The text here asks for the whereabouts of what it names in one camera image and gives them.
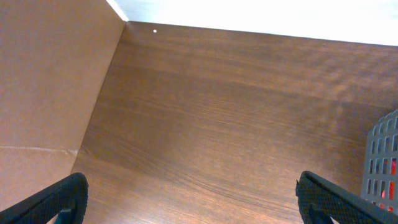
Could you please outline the grey plastic laundry basket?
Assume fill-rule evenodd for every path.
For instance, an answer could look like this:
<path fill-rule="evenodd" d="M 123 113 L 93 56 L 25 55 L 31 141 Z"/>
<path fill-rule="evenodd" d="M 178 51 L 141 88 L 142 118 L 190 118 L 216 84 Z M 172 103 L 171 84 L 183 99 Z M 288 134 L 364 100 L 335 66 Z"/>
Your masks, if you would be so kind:
<path fill-rule="evenodd" d="M 385 203 L 395 205 L 397 209 L 397 167 L 395 176 L 383 177 L 381 174 L 383 159 L 397 158 L 398 156 L 397 132 L 396 110 L 380 118 L 368 132 L 361 198 L 377 207 L 380 203 Z M 392 203 L 379 195 L 382 180 L 394 180 L 396 182 L 396 197 Z"/>

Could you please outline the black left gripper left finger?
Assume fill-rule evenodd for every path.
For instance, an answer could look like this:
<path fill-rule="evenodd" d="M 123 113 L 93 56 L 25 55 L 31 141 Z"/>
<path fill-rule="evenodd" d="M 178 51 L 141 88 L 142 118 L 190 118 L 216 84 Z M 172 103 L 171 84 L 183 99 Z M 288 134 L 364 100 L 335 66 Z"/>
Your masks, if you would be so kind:
<path fill-rule="evenodd" d="M 76 172 L 3 210 L 1 223 L 82 224 L 87 204 L 87 179 Z"/>

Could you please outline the orange spaghetti packet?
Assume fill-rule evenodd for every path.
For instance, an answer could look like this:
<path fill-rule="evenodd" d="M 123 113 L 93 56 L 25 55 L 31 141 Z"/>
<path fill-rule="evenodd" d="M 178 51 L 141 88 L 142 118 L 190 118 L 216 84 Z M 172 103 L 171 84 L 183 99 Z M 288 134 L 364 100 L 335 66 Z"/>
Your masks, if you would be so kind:
<path fill-rule="evenodd" d="M 396 175 L 396 167 L 397 167 L 397 158 L 393 157 L 391 159 L 383 159 L 382 163 L 382 176 L 395 176 Z M 396 182 L 394 180 L 382 180 L 381 181 L 381 192 L 380 197 L 384 199 L 388 199 L 389 203 L 392 203 L 395 200 L 396 194 Z M 396 211 L 395 205 L 387 205 L 385 203 L 379 204 L 380 208 L 386 208 L 388 212 L 393 213 Z"/>

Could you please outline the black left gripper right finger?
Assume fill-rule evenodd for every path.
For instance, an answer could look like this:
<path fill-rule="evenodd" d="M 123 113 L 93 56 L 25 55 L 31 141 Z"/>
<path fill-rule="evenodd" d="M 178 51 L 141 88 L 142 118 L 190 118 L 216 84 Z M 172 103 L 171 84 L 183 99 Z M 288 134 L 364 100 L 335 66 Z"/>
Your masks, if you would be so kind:
<path fill-rule="evenodd" d="M 304 223 L 397 223 L 383 210 L 310 171 L 301 173 L 295 188 Z"/>

